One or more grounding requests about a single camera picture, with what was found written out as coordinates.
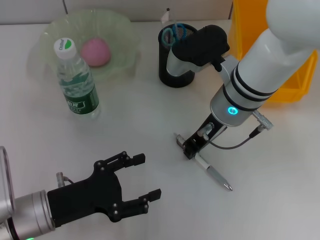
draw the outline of cable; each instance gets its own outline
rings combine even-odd
[[[68,177],[66,177],[66,176],[63,176],[63,180],[65,181],[65,182],[69,182],[69,183],[71,183],[71,184],[74,184],[74,182],[73,181],[71,181]]]
[[[67,9],[65,0],[62,0],[62,4],[63,4],[63,7],[64,7],[65,14],[68,14],[68,9]]]
[[[235,146],[229,146],[229,147],[224,147],[224,146],[218,146],[216,144],[214,144],[212,141],[209,141],[209,143],[212,145],[212,146],[215,146],[216,148],[218,149],[223,149],[223,150],[230,150],[230,149],[236,149],[238,147],[241,147],[243,144],[245,144],[246,142],[248,142],[251,138],[248,137],[246,140],[244,140],[242,143],[238,144],[238,145],[235,145]]]
[[[263,130],[264,130],[264,128],[263,128],[261,125],[257,126],[257,127],[250,133],[249,137],[248,137],[246,140],[244,140],[243,142],[241,142],[240,144],[235,145],[235,146],[229,146],[229,147],[219,146],[219,145],[214,144],[214,143],[213,143],[212,141],[210,141],[210,140],[208,141],[208,143],[211,144],[212,146],[214,146],[214,147],[216,147],[216,148],[218,148],[218,149],[222,149],[222,150],[236,149],[236,148],[241,147],[243,144],[245,144],[246,142],[248,142],[250,139],[253,139],[255,136],[257,136],[258,134],[260,134]]]

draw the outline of white bottle cap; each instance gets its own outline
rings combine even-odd
[[[75,42],[67,37],[57,40],[53,48],[58,58],[63,60],[72,59],[77,54]]]

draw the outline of green bowl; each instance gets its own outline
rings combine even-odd
[[[102,38],[109,45],[111,60],[104,66],[91,68],[94,80],[105,80],[111,74],[134,65],[140,38],[129,18],[106,9],[79,10],[50,23],[39,39],[40,54],[56,72],[56,40],[71,38],[80,52],[86,41],[96,37]]]

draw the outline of black pen holder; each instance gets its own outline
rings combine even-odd
[[[168,25],[166,28],[172,28],[174,25]],[[183,24],[183,26],[186,29],[186,35],[193,34],[197,31],[194,27]],[[182,74],[181,76],[172,76],[167,71],[167,60],[168,55],[170,52],[171,47],[166,46],[163,44],[162,41],[162,34],[164,30],[161,30],[158,35],[158,42],[159,42],[159,78],[161,82],[163,82],[165,85],[172,87],[172,88],[182,88],[190,83],[195,79],[195,73],[193,71],[187,71],[186,73]],[[184,34],[184,29],[181,27],[177,28],[177,34],[179,34],[179,38],[181,39]]]

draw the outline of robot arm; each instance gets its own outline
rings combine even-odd
[[[190,70],[197,73],[212,64],[220,72],[224,61],[221,55],[229,49],[226,32],[219,26],[209,25],[172,46],[166,70],[178,77]]]
[[[7,152],[0,146],[0,240],[33,239],[94,213],[106,214],[114,223],[148,213],[148,202],[160,199],[161,190],[123,201],[115,174],[143,164],[145,159],[143,153],[130,158],[124,151],[94,163],[93,174],[85,180],[15,199]]]
[[[266,11],[269,28],[259,36],[240,62],[228,56],[225,61],[221,61],[221,68],[215,66],[216,70],[221,70],[223,85],[210,102],[209,117],[183,144],[184,154],[189,159],[226,127],[237,127],[251,115],[258,119],[264,129],[272,127],[258,112],[258,108],[305,63],[315,48],[320,48],[320,24],[317,21],[319,13],[320,2],[316,0],[269,0]],[[195,34],[193,38],[197,39],[198,45],[206,42],[201,39],[201,34]],[[188,65],[184,61],[186,58],[173,56],[175,45],[167,61],[169,73],[176,74],[183,69],[179,72],[183,74],[188,70],[203,69],[187,69]],[[172,64],[175,58],[179,59],[180,65],[185,68]]]

